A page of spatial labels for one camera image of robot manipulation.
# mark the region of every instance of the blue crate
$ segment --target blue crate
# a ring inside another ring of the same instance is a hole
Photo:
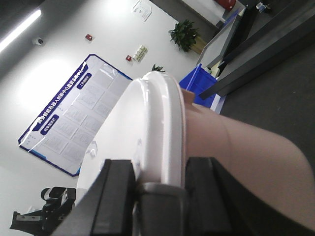
[[[214,85],[216,82],[217,80],[201,68],[201,64],[198,64],[194,70],[192,70],[179,82],[179,85],[181,88],[196,94],[195,100],[193,101],[194,103],[205,107],[211,107],[213,99],[215,99],[216,95],[214,94],[211,97],[202,100],[199,97],[199,94]]]

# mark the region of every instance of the green plant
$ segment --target green plant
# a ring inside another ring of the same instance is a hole
[[[192,27],[193,22],[184,20],[175,24],[173,30],[169,30],[171,34],[171,41],[174,40],[175,44],[178,44],[178,49],[182,48],[184,52],[188,52],[191,46],[196,43],[195,38],[199,36],[197,30]]]
[[[160,71],[160,72],[165,72],[165,70],[162,70],[164,67],[163,66],[156,66],[155,64],[152,67],[152,70]]]

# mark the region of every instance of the blue bulletin board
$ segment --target blue bulletin board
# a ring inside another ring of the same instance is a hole
[[[71,176],[131,78],[90,54],[19,138],[19,147]]]

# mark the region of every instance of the beige fabric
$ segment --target beige fabric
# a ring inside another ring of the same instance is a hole
[[[291,141],[192,104],[186,109],[186,157],[215,157],[265,203],[315,230],[315,180],[305,156]]]

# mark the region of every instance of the fluorescent light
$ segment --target fluorescent light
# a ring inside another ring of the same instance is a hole
[[[0,52],[5,49],[17,36],[19,36],[27,27],[29,27],[39,16],[41,10],[37,10],[24,20],[14,31],[12,31],[1,43]]]

